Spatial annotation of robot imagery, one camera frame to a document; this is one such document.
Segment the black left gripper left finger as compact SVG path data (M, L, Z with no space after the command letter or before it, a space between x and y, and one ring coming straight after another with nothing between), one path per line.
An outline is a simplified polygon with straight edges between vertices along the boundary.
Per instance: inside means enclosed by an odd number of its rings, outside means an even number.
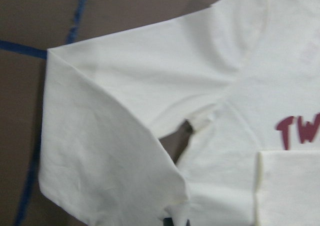
M163 219L163 226L174 226L173 219L171 217Z

